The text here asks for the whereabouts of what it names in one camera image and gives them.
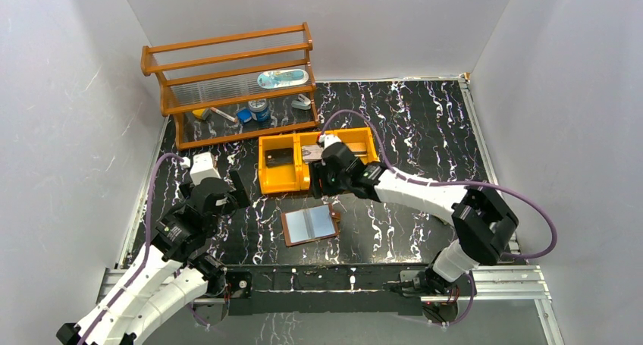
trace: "cable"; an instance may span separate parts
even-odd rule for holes
[[[463,275],[466,277],[466,279],[469,280],[469,283],[471,284],[471,296],[469,298],[469,303],[466,304],[466,308],[464,309],[464,312],[462,313],[462,315],[458,316],[458,318],[456,318],[452,322],[447,321],[447,323],[443,324],[443,326],[455,325],[458,322],[462,321],[469,314],[469,311],[471,311],[471,307],[473,306],[473,297],[475,295],[475,283],[473,282],[473,277],[469,273],[464,273]]]
[[[397,170],[396,168],[393,167],[391,162],[389,162],[388,157],[386,156],[386,152],[384,150],[384,142],[382,138],[380,138],[378,131],[375,129],[375,125],[371,123],[364,115],[360,114],[357,111],[353,110],[338,110],[334,114],[331,115],[331,117],[324,123],[323,128],[321,129],[321,133],[323,134],[327,129],[330,123],[337,118],[337,116],[341,114],[353,114],[356,116],[359,116],[361,119],[366,122],[366,124],[371,128],[373,135],[375,136],[375,139],[378,141],[378,148],[379,152],[382,156],[382,160],[384,160],[384,164],[386,167],[394,172],[396,174],[397,178],[400,178],[401,180],[404,180],[409,183],[414,183],[418,184],[420,186],[432,186],[432,187],[443,187],[443,186],[477,186],[477,187],[488,187],[488,188],[493,188],[495,190],[499,190],[501,192],[504,192],[508,195],[514,196],[517,199],[523,201],[527,205],[530,205],[542,218],[547,222],[547,225],[549,226],[549,229],[551,230],[551,241],[549,243],[549,246],[545,248],[544,250],[540,252],[535,252],[533,254],[512,254],[512,253],[504,253],[503,255],[508,257],[508,258],[514,258],[514,259],[536,259],[540,258],[542,256],[545,256],[549,254],[552,250],[554,250],[554,247],[556,247],[556,244],[558,243],[558,231],[556,230],[556,226],[554,225],[554,222],[551,220],[550,216],[544,211],[540,205],[538,205],[536,202],[531,201],[528,197],[522,195],[521,193],[517,193],[514,190],[511,190],[506,187],[498,186],[493,183],[488,183],[488,182],[477,182],[477,181],[468,181],[468,180],[456,180],[456,181],[451,181],[451,182],[437,182],[434,180],[428,180],[425,178],[417,177],[417,176],[412,176],[410,174],[405,174],[404,172]]]
[[[439,322],[447,322],[447,320],[445,320],[445,319],[444,319],[444,317],[442,317],[442,315],[440,315],[437,311],[431,311],[431,310],[430,310],[430,309],[428,309],[426,306],[423,306],[423,307],[422,307],[422,309],[423,309],[423,310],[424,310],[424,312],[426,312],[428,315],[430,315],[430,316],[433,316],[433,317],[437,318]]]
[[[187,309],[189,309],[190,312],[192,312],[192,317],[197,322],[201,322],[201,325],[205,326],[206,331],[209,331],[210,330],[210,323],[207,320],[205,320],[203,317],[201,317],[201,315],[196,313],[196,311],[194,310],[194,302],[190,302],[190,303],[186,304],[185,306],[187,307]]]
[[[230,290],[231,290],[231,288],[232,288],[232,285],[228,283],[227,286],[225,286],[225,294],[223,295],[223,300],[225,302],[225,308],[227,310],[230,310],[230,296],[231,296]]]
[[[174,153],[165,153],[164,155],[161,155],[161,158],[159,158],[156,161],[156,164],[154,165],[154,168],[152,169],[152,174],[149,176],[149,187],[147,190],[147,203],[146,203],[146,208],[145,208],[145,253],[143,254],[143,262],[141,262],[141,265],[139,268],[134,272],[132,277],[125,282],[124,287],[128,288],[134,280],[139,276],[139,274],[143,271],[145,268],[145,265],[147,264],[147,259],[149,257],[149,246],[152,242],[152,199],[154,197],[154,187],[155,187],[155,179],[156,175],[158,173],[158,169],[161,167],[161,163],[168,158],[174,158],[174,159],[179,159],[181,160],[182,158],[179,155],[176,155]],[[111,308],[114,303],[118,300],[118,298],[121,297],[121,295],[125,292],[125,289],[121,288],[116,292],[116,294],[107,302],[106,308]],[[98,316],[94,319],[94,321],[89,325],[87,328],[87,331],[85,331],[85,334],[78,340],[78,345],[85,345],[85,340],[91,335],[92,331],[94,331],[94,328],[96,325],[102,320],[103,316],[105,316],[105,313],[107,313],[107,309],[103,309]]]
[[[235,196],[233,196],[229,192],[224,193],[224,196],[225,196],[225,198],[230,200],[230,203],[232,204],[232,207],[234,208],[234,210],[230,214],[228,214],[228,217],[231,218],[231,217],[234,216],[234,214],[237,213],[237,210],[239,208],[239,201],[237,201],[237,198]]]

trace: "white arm segment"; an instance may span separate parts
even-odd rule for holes
[[[107,296],[87,316],[78,321],[80,326],[79,335],[82,336],[100,312],[107,309],[107,313],[96,325],[86,343],[97,343],[98,345],[119,344],[123,339],[123,334],[141,308],[147,303],[147,300],[157,291],[167,277],[182,266],[182,263],[173,260],[163,262],[163,254],[154,246],[149,247],[149,257],[143,271],[129,288],[124,289],[116,303],[111,308],[107,308],[107,303],[119,290],[124,288],[125,283],[140,267],[143,262],[144,250],[145,248],[141,250],[132,266],[118,280]]]
[[[466,194],[464,187],[430,187],[409,183],[395,177],[386,170],[379,177],[375,192],[382,202],[399,203],[427,212],[453,226],[452,204],[462,201]]]
[[[142,344],[174,313],[204,295],[207,290],[208,282],[203,280],[201,272],[195,268],[184,270],[176,279],[147,301],[125,333],[136,334],[134,343]]]
[[[386,170],[375,186],[375,192],[382,202],[393,202],[413,207],[434,215],[453,226],[452,204],[462,201],[466,195],[464,187],[430,187],[409,183],[395,177],[395,173]],[[456,240],[440,252],[435,259],[433,270],[448,282],[454,282],[463,273],[477,268],[478,263],[469,258]]]
[[[476,269],[478,265],[478,262],[463,252],[460,240],[456,240],[440,252],[433,263],[433,270],[447,282],[452,283],[462,274]]]
[[[217,161],[210,152],[195,155],[192,160],[194,164],[190,169],[190,178],[194,184],[199,184],[204,178],[221,178],[217,171]]]

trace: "blue container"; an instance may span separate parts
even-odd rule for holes
[[[248,101],[248,109],[252,118],[261,122],[270,119],[270,110],[268,110],[268,101],[266,99]]]
[[[239,118],[239,121],[245,124],[248,121],[252,120],[252,113],[247,108],[242,108],[241,110],[237,111],[237,118]]]

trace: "wooden shelf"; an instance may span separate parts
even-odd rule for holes
[[[143,47],[141,71],[144,75],[156,75],[161,90],[160,108],[164,116],[172,114],[177,123],[177,146],[179,149],[193,148],[214,143],[246,139],[261,135],[282,133],[318,125],[315,112],[311,121],[282,127],[270,127],[244,131],[229,136],[208,140],[183,141],[183,123],[187,113],[200,108],[223,108],[239,105],[250,100],[275,99],[283,96],[306,94],[312,100],[315,92],[315,77],[310,64],[312,38],[307,23],[301,25],[241,33],[232,36],[179,42],[156,47]],[[292,54],[300,53],[293,59]],[[262,63],[259,59],[268,59]],[[241,68],[207,73],[191,74],[191,71],[226,65],[226,62],[244,61]],[[278,89],[263,89],[257,84],[257,77],[265,71],[300,68],[308,72],[306,83]],[[168,78],[167,72],[177,78]]]
[[[204,145],[226,143],[234,140],[256,138],[263,135],[286,133],[293,130],[313,128],[318,125],[317,109],[314,105],[308,111],[292,109],[290,103],[295,96],[285,96],[268,100],[268,108],[272,111],[272,119],[259,123],[250,121],[246,124],[231,123],[213,115],[212,119],[200,121],[192,113],[175,114],[174,126],[179,132],[176,136],[179,150],[196,148]],[[237,111],[245,108],[246,104],[227,105],[221,110],[234,116]]]

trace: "blue can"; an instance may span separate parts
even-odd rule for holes
[[[248,101],[248,109],[252,118],[259,122],[270,119],[270,110],[266,99]]]

